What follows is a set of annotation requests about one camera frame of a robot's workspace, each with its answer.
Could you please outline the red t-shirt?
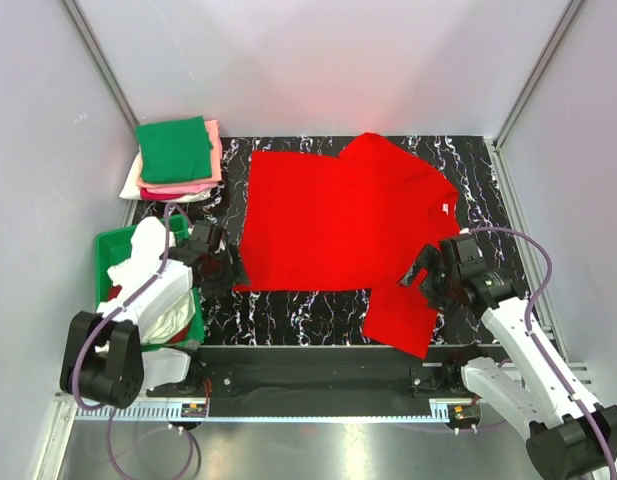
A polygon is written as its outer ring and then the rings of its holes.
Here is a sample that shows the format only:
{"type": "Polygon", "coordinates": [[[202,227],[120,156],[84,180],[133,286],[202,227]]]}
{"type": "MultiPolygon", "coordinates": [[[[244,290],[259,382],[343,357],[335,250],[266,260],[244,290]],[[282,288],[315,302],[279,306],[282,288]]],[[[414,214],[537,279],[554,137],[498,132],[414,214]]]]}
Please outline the red t-shirt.
{"type": "Polygon", "coordinates": [[[457,188],[434,166],[365,133],[336,157],[252,155],[240,256],[259,291],[368,290],[363,334],[422,358],[436,312],[401,279],[459,230],[457,188]]]}

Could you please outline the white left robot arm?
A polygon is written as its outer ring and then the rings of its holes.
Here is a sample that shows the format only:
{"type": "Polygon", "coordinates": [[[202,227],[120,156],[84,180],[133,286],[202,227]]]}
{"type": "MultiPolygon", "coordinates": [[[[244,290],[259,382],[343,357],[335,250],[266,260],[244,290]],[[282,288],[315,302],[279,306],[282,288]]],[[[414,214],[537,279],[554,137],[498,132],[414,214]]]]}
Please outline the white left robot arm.
{"type": "Polygon", "coordinates": [[[170,384],[184,396],[203,386],[204,372],[182,347],[165,340],[145,351],[158,320],[199,290],[210,298],[248,281],[227,231],[206,221],[186,226],[177,238],[168,222],[151,217],[112,235],[129,253],[114,265],[118,295],[71,320],[60,388],[88,411],[129,407],[145,391],[170,384]]]}

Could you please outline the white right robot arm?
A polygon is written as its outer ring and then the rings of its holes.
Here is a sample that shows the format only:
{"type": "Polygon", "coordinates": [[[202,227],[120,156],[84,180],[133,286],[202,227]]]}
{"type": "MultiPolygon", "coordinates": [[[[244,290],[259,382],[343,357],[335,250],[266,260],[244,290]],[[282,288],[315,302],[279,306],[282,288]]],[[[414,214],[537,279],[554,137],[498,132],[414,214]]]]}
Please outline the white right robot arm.
{"type": "Polygon", "coordinates": [[[470,310],[493,334],[516,367],[513,380],[476,345],[445,360],[430,381],[454,396],[489,403],[521,436],[543,479],[576,479],[607,468],[617,478],[617,406],[603,406],[577,378],[533,317],[533,298],[503,269],[490,266],[475,233],[425,245],[402,287],[419,286],[432,309],[470,310]]]}

